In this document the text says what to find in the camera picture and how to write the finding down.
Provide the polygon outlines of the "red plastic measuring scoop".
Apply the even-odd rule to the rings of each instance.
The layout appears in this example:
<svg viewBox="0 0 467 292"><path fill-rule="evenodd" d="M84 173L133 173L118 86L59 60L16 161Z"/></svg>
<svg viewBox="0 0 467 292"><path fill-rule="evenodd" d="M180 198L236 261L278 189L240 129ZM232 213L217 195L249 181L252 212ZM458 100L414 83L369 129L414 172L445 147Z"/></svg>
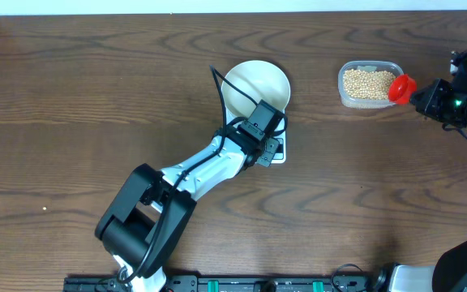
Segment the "red plastic measuring scoop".
<svg viewBox="0 0 467 292"><path fill-rule="evenodd" d="M409 103L411 95L417 91L417 83L410 76L399 75L388 90L388 100L398 105Z"/></svg>

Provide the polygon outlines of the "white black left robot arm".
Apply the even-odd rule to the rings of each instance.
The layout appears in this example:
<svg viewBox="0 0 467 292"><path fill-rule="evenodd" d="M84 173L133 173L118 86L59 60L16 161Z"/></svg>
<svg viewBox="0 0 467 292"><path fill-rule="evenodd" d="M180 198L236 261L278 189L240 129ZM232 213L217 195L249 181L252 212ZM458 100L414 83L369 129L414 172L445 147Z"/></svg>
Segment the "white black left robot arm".
<svg viewBox="0 0 467 292"><path fill-rule="evenodd" d="M118 283L133 291L158 291L162 270L198 200L255 164L269 167L284 129L235 118L210 144L161 170L136 167L96 225L95 236L118 262Z"/></svg>

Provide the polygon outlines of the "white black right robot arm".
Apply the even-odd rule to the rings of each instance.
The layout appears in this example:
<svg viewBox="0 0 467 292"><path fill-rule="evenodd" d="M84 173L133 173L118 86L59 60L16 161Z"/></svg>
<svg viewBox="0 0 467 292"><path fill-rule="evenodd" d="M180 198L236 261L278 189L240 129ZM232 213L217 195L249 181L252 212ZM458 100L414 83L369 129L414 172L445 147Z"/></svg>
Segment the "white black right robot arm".
<svg viewBox="0 0 467 292"><path fill-rule="evenodd" d="M467 141L467 49L451 52L451 79L408 93L409 103L425 118ZM393 264L378 280L378 291L467 291L467 239L445 251L433 265Z"/></svg>

